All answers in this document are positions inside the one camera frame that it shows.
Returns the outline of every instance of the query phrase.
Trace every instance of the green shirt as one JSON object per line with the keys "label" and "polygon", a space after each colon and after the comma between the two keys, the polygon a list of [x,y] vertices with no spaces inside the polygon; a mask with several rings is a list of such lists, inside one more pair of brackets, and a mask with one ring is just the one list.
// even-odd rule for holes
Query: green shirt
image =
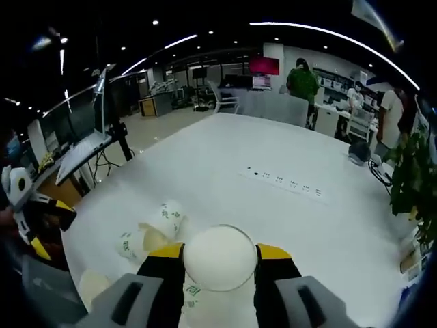
{"label": "green shirt", "polygon": [[311,71],[293,68],[287,77],[287,88],[292,96],[308,100],[313,105],[319,84]]}

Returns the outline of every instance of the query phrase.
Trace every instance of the power strip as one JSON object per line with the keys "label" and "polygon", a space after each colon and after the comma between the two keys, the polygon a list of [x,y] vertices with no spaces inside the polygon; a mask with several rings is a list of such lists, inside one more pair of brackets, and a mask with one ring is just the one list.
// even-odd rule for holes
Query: power strip
{"label": "power strip", "polygon": [[250,179],[268,183],[286,191],[291,191],[292,193],[297,193],[299,195],[309,197],[324,204],[328,203],[326,193],[323,192],[320,188],[310,186],[306,183],[298,182],[295,178],[292,178],[291,176],[275,174],[268,170],[258,169],[251,166],[246,167],[241,172],[239,172],[239,174]]}

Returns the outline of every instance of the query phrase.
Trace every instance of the red screen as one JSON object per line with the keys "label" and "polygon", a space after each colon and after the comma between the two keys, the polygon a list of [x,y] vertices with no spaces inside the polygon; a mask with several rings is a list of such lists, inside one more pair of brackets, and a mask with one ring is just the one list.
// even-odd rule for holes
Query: red screen
{"label": "red screen", "polygon": [[249,61],[251,73],[279,75],[279,59],[256,57]]}

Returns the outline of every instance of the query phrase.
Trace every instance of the keyboard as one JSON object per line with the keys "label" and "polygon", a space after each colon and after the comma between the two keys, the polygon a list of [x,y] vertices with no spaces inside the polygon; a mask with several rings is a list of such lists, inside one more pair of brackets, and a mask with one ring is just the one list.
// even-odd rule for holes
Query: keyboard
{"label": "keyboard", "polygon": [[99,149],[103,149],[109,143],[111,143],[110,136],[107,136],[106,139],[103,139],[102,136],[97,133],[93,133],[81,140],[81,142],[67,152],[62,160],[61,167],[57,172],[55,184],[58,185],[66,176],[78,169],[78,166],[85,159],[90,157]]}

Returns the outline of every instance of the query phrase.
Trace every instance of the white shirt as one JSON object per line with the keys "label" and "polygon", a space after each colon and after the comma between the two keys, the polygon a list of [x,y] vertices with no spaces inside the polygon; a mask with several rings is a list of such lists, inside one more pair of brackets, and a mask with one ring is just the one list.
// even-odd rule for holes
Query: white shirt
{"label": "white shirt", "polygon": [[352,99],[353,108],[363,107],[364,97],[361,93],[357,92],[354,87],[348,90],[348,99]]}
{"label": "white shirt", "polygon": [[399,123],[399,120],[402,117],[404,106],[397,94],[393,90],[389,90],[384,94],[381,107],[387,110],[384,117],[384,127],[379,127],[383,128],[382,143],[387,148],[394,148],[397,146],[399,136],[401,135],[397,123]]}

